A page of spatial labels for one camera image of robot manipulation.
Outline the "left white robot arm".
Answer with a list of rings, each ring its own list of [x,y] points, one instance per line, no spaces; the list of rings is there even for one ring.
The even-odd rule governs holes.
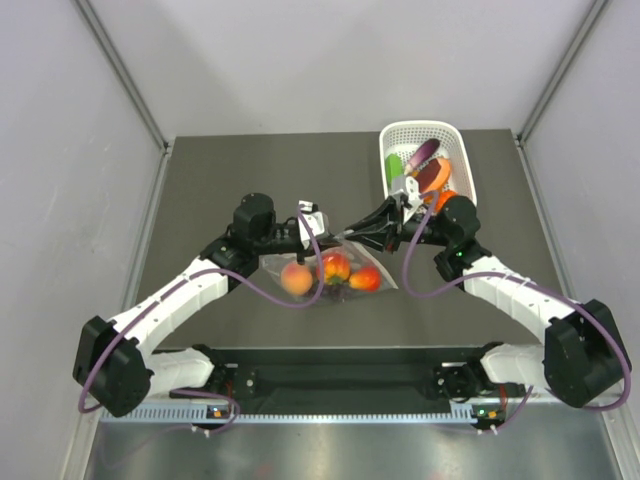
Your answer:
[[[81,385],[78,410],[105,408],[112,416],[132,412],[146,398],[195,389],[216,396],[227,374],[202,349],[159,353],[157,347],[180,325],[237,286],[252,288],[261,257],[292,254],[298,260],[335,246],[327,216],[301,201],[295,216],[276,220],[273,200],[260,193],[242,198],[225,232],[189,266],[138,305],[109,320],[96,316],[83,327],[73,377]]]

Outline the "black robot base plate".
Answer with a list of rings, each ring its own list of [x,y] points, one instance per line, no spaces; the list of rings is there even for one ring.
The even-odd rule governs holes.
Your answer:
[[[451,402],[521,398],[473,372],[473,347],[226,348],[202,346],[214,363],[203,392],[229,396],[245,415],[447,413]]]

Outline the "clear zip top bag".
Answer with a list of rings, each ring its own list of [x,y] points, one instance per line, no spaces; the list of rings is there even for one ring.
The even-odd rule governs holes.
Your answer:
[[[310,304],[310,305],[326,305],[320,304],[317,302],[322,285],[325,284],[323,281],[319,281],[316,275],[316,267],[321,266],[322,256],[325,253],[329,253],[332,251],[339,251],[344,253],[351,264],[351,274],[355,271],[359,270],[362,267],[366,266],[374,266],[376,267],[382,276],[382,283],[380,288],[376,292],[365,292],[365,291],[356,291],[356,295],[353,299],[349,301],[353,301],[356,299],[369,297],[373,295],[377,295],[386,291],[396,290],[398,288],[396,281],[393,279],[392,275],[388,272],[388,270],[383,267],[383,265],[376,260],[363,246],[355,243],[346,241],[344,245],[339,248],[329,249],[324,252],[317,252],[311,257],[299,258],[294,254],[284,254],[284,255],[266,255],[261,258],[260,266],[262,270],[269,274],[271,279],[275,282],[275,284],[280,287],[280,289],[286,293],[290,299],[296,304]],[[300,265],[306,265],[311,271],[314,279],[313,286],[311,289],[302,296],[291,295],[281,286],[280,283],[280,275],[283,268],[291,262],[297,262]]]

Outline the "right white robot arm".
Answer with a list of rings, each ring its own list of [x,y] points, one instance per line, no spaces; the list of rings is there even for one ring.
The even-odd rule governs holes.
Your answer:
[[[574,408],[601,410],[596,400],[615,385],[620,397],[631,393],[632,365],[611,310],[598,300],[578,303],[542,287],[505,266],[476,238],[476,207],[464,196],[431,203],[424,215],[409,214],[405,196],[392,196],[372,214],[349,226],[344,236],[380,252],[403,242],[441,247],[436,269],[444,285],[488,302],[518,322],[538,342],[515,346],[493,342],[474,351],[460,367],[440,369],[436,377],[454,398],[487,396],[504,384],[544,389]]]

